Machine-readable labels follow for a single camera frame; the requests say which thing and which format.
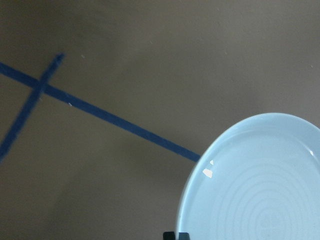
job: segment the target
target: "short blue tape strip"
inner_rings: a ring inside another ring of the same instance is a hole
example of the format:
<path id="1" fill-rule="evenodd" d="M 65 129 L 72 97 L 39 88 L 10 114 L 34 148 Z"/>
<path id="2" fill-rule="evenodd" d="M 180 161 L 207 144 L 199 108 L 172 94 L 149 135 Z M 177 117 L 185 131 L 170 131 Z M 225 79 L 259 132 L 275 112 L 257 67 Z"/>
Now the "short blue tape strip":
<path id="1" fill-rule="evenodd" d="M 47 87 L 47 84 L 57 70 L 58 66 L 60 65 L 62 59 L 64 58 L 63 54 L 57 55 L 47 70 L 42 74 L 40 81 L 36 81 L 36 84 L 29 95 L 28 99 L 26 100 L 25 104 L 23 105 L 20 113 L 18 114 L 17 118 L 13 122 L 9 132 L 6 134 L 2 144 L 0 145 L 0 163 L 3 158 L 7 155 L 12 146 L 13 142 L 17 138 L 18 134 L 20 133 L 21 129 L 25 125 L 30 113 L 32 112 L 33 108 L 36 106 L 37 101 L 40 98 L 40 95 L 44 92 Z M 0 71 L 3 70 L 3 64 L 0 65 Z M 26 75 L 17 71 L 14 71 L 12 68 L 8 69 L 7 74 L 11 74 L 11 78 L 19 78 L 22 80 Z"/>
<path id="2" fill-rule="evenodd" d="M 21 73 L 3 63 L 0 63 L 0 73 L 4 74 L 5 76 L 12 78 L 24 85 L 27 85 L 31 88 L 34 88 L 38 81 L 31 76 L 28 76 L 24 73 Z M 141 138 L 144 138 L 148 141 L 151 141 L 165 149 L 168 149 L 176 154 L 179 154 L 187 159 L 190 159 L 194 162 L 197 162 L 200 158 L 200 155 L 196 154 L 193 151 L 190 151 L 180 145 L 173 143 L 163 137 L 160 137 L 148 130 L 145 130 L 131 122 L 128 122 L 110 112 L 107 112 L 97 106 L 94 106 L 88 102 L 85 102 L 73 95 L 70 95 L 62 90 L 59 90 L 53 86 L 48 85 L 44 92 L 56 99 L 59 99 L 62 102 L 67 104 L 71 104 L 73 107 L 78 108 L 84 112 L 87 112 L 91 115 L 94 115 L 102 120 L 105 120 L 113 125 L 116 125 L 124 130 L 127 130 Z"/>

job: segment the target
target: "black object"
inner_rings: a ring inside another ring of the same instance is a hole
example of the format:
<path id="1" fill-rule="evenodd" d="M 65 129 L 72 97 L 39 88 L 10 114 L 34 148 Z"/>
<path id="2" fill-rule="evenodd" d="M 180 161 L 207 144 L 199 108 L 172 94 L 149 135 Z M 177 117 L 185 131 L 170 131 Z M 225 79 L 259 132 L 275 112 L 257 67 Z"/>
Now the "black object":
<path id="1" fill-rule="evenodd" d="M 163 233 L 163 240 L 176 240 L 176 235 L 174 231 L 165 231 Z M 179 232 L 178 240 L 190 240 L 189 233 Z"/>

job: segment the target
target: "blue tape strip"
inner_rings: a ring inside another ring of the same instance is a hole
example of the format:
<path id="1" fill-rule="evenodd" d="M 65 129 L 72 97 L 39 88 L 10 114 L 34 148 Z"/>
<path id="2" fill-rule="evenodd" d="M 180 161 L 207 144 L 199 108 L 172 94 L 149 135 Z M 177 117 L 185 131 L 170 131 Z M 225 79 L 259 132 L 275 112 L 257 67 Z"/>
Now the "blue tape strip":
<path id="1" fill-rule="evenodd" d="M 31 88 L 34 88 L 38 81 L 31 76 L 28 76 L 22 72 L 19 72 L 3 63 L 0 63 L 0 73 L 5 76 L 12 78 L 24 85 L 27 85 Z M 190 159 L 194 162 L 197 162 L 200 158 L 200 155 L 196 154 L 193 151 L 190 151 L 180 145 L 173 143 L 163 137 L 160 137 L 148 130 L 143 129 L 129 121 L 126 121 L 110 112 L 107 112 L 97 106 L 94 106 L 86 101 L 83 101 L 71 94 L 68 94 L 62 90 L 59 90 L 53 86 L 48 85 L 44 92 L 56 99 L 59 99 L 62 102 L 67 104 L 72 104 L 73 107 L 78 108 L 86 113 L 94 115 L 102 120 L 105 120 L 113 125 L 116 125 L 124 130 L 127 130 L 141 138 L 144 138 L 148 141 L 151 141 L 167 150 L 170 150 L 176 154 L 179 154 L 187 159 Z"/>
<path id="2" fill-rule="evenodd" d="M 44 90 L 47 87 L 47 84 L 54 74 L 54 72 L 57 70 L 58 66 L 62 62 L 64 58 L 63 54 L 57 55 L 52 63 L 49 65 L 47 70 L 42 74 L 40 81 L 36 81 L 36 84 L 33 88 L 33 91 L 29 95 L 28 99 L 26 100 L 25 104 L 23 105 L 20 113 L 18 114 L 17 118 L 13 122 L 10 130 L 6 134 L 2 144 L 0 145 L 0 163 L 3 160 L 3 158 L 7 155 L 9 152 L 13 142 L 17 138 L 18 134 L 20 133 L 21 129 L 25 125 L 30 113 L 32 112 L 33 108 L 36 106 L 37 101 L 39 100 L 40 95 L 44 92 Z M 26 75 L 11 69 L 8 69 L 9 71 L 6 71 L 6 73 L 10 73 L 11 78 L 19 78 L 22 80 L 23 77 Z"/>

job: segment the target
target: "white plate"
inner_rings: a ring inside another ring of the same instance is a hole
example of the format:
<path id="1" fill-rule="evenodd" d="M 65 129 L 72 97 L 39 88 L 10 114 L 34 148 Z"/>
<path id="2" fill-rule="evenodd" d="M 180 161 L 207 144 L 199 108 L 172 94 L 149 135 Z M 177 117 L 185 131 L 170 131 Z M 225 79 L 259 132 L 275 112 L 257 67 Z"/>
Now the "white plate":
<path id="1" fill-rule="evenodd" d="M 266 113 L 224 132 L 191 173 L 176 235 L 191 240 L 320 239 L 320 130 Z"/>

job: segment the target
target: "blue tape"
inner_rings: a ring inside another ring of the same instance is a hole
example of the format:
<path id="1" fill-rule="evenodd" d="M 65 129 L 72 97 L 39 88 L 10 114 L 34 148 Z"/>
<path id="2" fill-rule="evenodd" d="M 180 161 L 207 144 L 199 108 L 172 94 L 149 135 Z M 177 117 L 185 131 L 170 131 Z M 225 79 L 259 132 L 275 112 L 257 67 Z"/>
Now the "blue tape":
<path id="1" fill-rule="evenodd" d="M 12 78 L 24 85 L 27 85 L 31 88 L 34 88 L 38 81 L 31 76 L 28 76 L 22 72 L 19 72 L 3 63 L 0 63 L 0 73 L 4 74 L 5 76 Z M 175 144 L 172 141 L 169 141 L 163 137 L 160 137 L 142 127 L 139 127 L 129 121 L 126 121 L 108 111 L 105 111 L 97 106 L 94 106 L 86 101 L 83 101 L 71 94 L 68 94 L 62 90 L 59 90 L 51 85 L 47 85 L 44 92 L 56 98 L 62 102 L 67 104 L 71 104 L 73 107 L 78 108 L 86 113 L 96 116 L 102 120 L 105 120 L 113 125 L 116 125 L 124 130 L 127 130 L 141 138 L 144 138 L 148 141 L 151 141 L 167 150 L 170 150 L 176 154 L 179 154 L 187 159 L 190 159 L 194 162 L 197 162 L 200 158 L 200 155 L 196 154 L 193 151 L 190 151 L 180 145 Z"/>
<path id="2" fill-rule="evenodd" d="M 31 92 L 31 94 L 29 95 L 28 99 L 24 103 L 23 107 L 20 110 L 20 113 L 18 114 L 18 116 L 15 119 L 15 121 L 13 122 L 10 130 L 6 134 L 2 144 L 0 145 L 0 163 L 3 160 L 3 158 L 7 155 L 7 153 L 9 152 L 12 144 L 14 143 L 14 141 L 17 138 L 18 134 L 20 133 L 21 129 L 25 125 L 30 113 L 32 112 L 33 108 L 36 106 L 37 101 L 40 98 L 40 95 L 46 89 L 50 78 L 52 77 L 54 72 L 57 70 L 57 68 L 60 65 L 60 63 L 62 62 L 63 58 L 64 58 L 63 54 L 57 55 L 54 58 L 54 60 L 52 61 L 52 63 L 49 65 L 47 70 L 42 74 L 40 81 L 35 80 L 36 84 Z M 3 69 L 5 69 L 5 68 L 3 67 L 3 64 L 2 64 L 2 65 L 0 65 L 0 71 L 2 72 Z M 26 76 L 25 74 L 18 72 L 18 71 L 15 71 L 12 68 L 10 68 L 6 71 L 6 76 L 8 74 L 10 75 L 11 78 L 13 78 L 13 79 L 19 78 L 20 80 L 22 80 L 23 77 Z"/>

